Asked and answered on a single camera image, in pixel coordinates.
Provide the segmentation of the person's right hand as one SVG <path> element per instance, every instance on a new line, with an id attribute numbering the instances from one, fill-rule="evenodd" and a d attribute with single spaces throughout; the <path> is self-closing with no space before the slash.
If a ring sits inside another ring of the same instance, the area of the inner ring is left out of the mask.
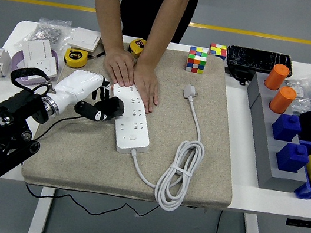
<path id="1" fill-rule="evenodd" d="M 113 47 L 105 50 L 104 68 L 113 83 L 119 86 L 133 85 L 134 58 L 123 48 Z"/>

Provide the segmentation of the person's left hand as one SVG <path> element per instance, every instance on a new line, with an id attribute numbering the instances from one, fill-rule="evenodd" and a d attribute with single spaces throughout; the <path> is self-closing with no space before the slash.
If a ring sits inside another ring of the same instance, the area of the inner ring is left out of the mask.
<path id="1" fill-rule="evenodd" d="M 134 67 L 134 84 L 143 101 L 146 113 L 153 112 L 153 107 L 158 105 L 159 89 L 155 67 L 138 61 Z"/>

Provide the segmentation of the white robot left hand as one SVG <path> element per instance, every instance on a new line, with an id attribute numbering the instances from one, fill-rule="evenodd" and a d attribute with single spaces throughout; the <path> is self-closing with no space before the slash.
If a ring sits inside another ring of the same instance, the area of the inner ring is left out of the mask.
<path id="1" fill-rule="evenodd" d="M 96 97 L 100 91 L 100 101 L 95 105 L 86 103 L 89 95 Z M 55 117 L 73 105 L 80 116 L 94 121 L 107 121 L 113 118 L 110 96 L 110 82 L 102 75 L 84 70 L 75 70 L 54 87 L 52 93 L 42 98 L 47 114 Z"/>

